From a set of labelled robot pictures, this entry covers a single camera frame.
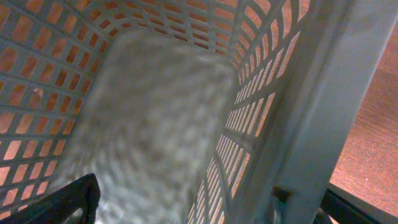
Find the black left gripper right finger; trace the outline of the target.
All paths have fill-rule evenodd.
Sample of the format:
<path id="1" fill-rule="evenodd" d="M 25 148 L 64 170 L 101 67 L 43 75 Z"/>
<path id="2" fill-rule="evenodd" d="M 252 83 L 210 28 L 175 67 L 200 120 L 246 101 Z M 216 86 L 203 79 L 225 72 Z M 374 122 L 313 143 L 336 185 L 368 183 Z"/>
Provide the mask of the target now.
<path id="1" fill-rule="evenodd" d="M 397 224 L 397 217 L 329 184 L 313 224 L 361 223 Z"/>

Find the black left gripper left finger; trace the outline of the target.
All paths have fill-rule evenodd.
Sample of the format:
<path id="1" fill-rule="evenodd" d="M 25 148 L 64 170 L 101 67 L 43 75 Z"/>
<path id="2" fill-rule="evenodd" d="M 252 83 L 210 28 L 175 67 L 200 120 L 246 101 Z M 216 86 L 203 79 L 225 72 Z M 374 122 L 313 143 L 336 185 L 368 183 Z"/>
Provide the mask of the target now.
<path id="1" fill-rule="evenodd" d="M 78 223 L 94 223 L 100 197 L 96 176 L 86 174 L 1 223 L 63 223 L 77 210 L 82 210 Z"/>

